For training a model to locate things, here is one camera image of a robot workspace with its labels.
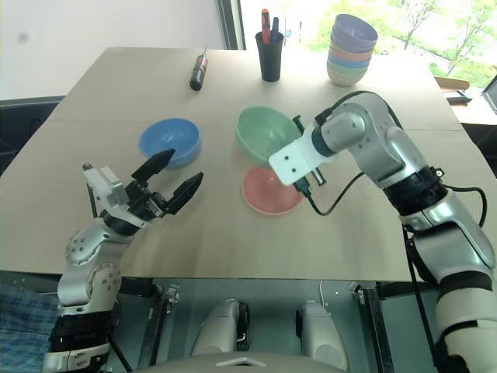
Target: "window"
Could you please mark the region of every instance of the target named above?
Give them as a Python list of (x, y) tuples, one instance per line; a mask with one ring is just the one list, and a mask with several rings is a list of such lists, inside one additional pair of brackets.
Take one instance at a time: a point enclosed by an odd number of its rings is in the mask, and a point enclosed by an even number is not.
[(379, 33), (376, 54), (422, 57), (436, 76), (482, 91), (497, 75), (497, 0), (240, 0), (245, 44), (256, 49), (263, 8), (280, 17), (285, 48), (327, 53), (335, 16), (350, 13)]

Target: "green bowl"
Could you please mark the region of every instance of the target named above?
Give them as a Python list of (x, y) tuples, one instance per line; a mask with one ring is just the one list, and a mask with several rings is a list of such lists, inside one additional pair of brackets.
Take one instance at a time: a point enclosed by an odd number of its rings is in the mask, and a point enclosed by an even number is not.
[(243, 110), (235, 131), (238, 143), (261, 166), (267, 166), (270, 155), (301, 136), (291, 119), (265, 106)]

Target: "screwdriver handle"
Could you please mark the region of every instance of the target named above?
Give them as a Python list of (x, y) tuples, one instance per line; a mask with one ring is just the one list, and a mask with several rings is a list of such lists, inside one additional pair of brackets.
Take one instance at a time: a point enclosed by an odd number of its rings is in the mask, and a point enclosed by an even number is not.
[(207, 56), (205, 52), (200, 54), (195, 61), (195, 66), (193, 67), (192, 77), (189, 80), (189, 86), (192, 87), (194, 91), (200, 91), (203, 84), (203, 77), (205, 76), (207, 70)]

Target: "pen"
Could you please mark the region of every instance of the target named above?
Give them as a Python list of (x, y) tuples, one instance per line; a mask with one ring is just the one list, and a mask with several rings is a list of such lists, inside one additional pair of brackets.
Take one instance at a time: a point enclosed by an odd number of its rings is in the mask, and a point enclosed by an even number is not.
[(269, 21), (269, 11), (267, 9), (262, 10), (262, 42), (264, 44), (269, 44), (270, 42), (270, 27), (271, 21)]
[(278, 41), (278, 31), (280, 31), (280, 19), (273, 18), (273, 28), (271, 29), (271, 44), (276, 44)]

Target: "white wall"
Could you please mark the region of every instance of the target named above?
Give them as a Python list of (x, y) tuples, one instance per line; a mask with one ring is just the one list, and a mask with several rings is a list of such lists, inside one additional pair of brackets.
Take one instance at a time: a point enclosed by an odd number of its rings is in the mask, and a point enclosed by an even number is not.
[(63, 96), (107, 47), (224, 49), (215, 0), (0, 2), (0, 99)]

